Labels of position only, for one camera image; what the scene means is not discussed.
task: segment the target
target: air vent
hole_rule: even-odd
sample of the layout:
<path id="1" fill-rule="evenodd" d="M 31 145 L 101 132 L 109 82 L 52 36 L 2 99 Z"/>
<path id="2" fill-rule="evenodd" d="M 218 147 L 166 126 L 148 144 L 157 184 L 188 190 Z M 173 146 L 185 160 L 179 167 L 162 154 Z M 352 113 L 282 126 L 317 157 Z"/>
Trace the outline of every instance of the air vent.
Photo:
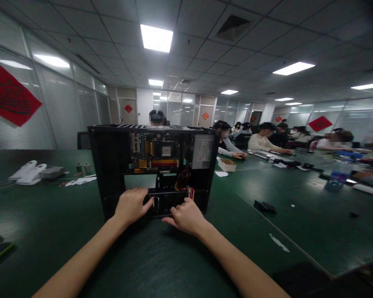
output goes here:
<path id="1" fill-rule="evenodd" d="M 180 84 L 183 84 L 183 85 L 189 85 L 190 83 L 192 83 L 194 80 L 188 80 L 188 79 L 184 79 L 180 82 Z"/>
<path id="2" fill-rule="evenodd" d="M 246 19 L 231 15 L 216 34 L 216 37 L 235 42 L 237 38 L 247 29 L 250 22 Z"/>

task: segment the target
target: small bottle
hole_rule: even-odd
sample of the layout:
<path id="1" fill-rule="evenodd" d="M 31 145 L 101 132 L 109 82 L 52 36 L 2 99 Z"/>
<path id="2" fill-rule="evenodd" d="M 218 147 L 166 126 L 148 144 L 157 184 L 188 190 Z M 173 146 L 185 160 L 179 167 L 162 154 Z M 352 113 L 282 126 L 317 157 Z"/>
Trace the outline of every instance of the small bottle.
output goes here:
<path id="1" fill-rule="evenodd" d="M 330 192 L 340 191 L 349 178 L 352 170 L 353 166 L 349 162 L 349 158 L 346 156 L 342 162 L 337 163 L 333 168 L 330 179 L 325 185 L 325 189 Z"/>

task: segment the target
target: computer component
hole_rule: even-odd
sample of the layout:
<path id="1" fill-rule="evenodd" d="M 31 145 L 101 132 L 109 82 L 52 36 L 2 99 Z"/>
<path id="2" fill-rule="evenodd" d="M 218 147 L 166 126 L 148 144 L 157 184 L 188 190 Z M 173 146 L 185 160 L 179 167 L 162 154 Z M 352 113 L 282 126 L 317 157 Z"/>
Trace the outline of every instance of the computer component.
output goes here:
<path id="1" fill-rule="evenodd" d="M 112 124 L 88 131 L 106 219 L 113 216 L 120 195 L 137 186 L 149 190 L 144 202 L 155 196 L 147 217 L 169 215 L 191 193 L 206 212 L 219 144 L 214 130 Z"/>

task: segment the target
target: office room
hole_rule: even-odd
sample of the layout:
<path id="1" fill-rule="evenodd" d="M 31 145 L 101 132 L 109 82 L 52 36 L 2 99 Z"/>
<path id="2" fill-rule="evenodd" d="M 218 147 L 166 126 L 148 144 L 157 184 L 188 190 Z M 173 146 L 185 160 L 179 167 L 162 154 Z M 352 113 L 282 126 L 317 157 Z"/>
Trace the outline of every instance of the office room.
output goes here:
<path id="1" fill-rule="evenodd" d="M 373 0 L 0 0 L 0 297 L 373 297 Z"/>

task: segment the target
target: hand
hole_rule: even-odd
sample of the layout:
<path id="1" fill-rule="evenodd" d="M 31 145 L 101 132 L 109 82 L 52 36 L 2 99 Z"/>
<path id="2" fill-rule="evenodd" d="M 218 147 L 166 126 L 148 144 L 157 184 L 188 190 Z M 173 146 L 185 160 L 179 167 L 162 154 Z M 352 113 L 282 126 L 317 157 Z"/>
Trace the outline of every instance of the hand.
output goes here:
<path id="1" fill-rule="evenodd" d="M 171 217 L 165 217 L 163 222 L 171 224 L 180 231 L 198 237 L 206 230 L 210 223 L 203 217 L 202 212 L 190 198 L 184 199 L 185 203 L 171 208 Z"/>
<path id="2" fill-rule="evenodd" d="M 244 158 L 245 154 L 246 153 L 242 153 L 242 152 L 232 152 L 232 157 L 235 159 L 242 159 Z"/>
<path id="3" fill-rule="evenodd" d="M 140 219 L 153 205 L 154 197 L 151 197 L 150 200 L 143 205 L 144 198 L 147 194 L 148 189 L 143 187 L 133 188 L 123 192 L 119 198 L 119 203 L 117 203 L 115 215 L 112 218 L 126 226 Z"/>

